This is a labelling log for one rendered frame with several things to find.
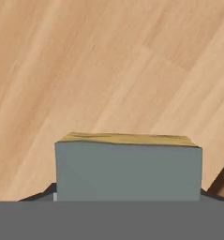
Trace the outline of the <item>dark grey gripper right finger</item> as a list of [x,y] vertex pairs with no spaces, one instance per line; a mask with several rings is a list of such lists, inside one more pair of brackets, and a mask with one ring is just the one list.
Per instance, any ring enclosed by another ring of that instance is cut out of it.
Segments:
[[211,195],[204,189],[201,189],[201,195],[200,195],[200,200],[201,201],[208,201],[208,200],[214,200],[214,201],[222,201],[224,202],[224,198],[217,196],[217,195]]

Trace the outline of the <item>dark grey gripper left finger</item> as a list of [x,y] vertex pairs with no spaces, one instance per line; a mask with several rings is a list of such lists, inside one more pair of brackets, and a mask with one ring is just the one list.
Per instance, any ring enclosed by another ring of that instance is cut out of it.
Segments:
[[25,199],[22,199],[22,201],[54,201],[54,197],[57,193],[56,190],[56,184],[51,183],[43,192],[39,192],[35,195],[29,196]]

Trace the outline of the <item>grey sponge with yellow top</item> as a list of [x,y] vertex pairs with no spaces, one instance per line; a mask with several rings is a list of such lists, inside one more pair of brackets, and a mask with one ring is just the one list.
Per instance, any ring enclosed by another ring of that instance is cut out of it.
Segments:
[[59,201],[197,201],[202,148],[188,138],[69,134],[55,144]]

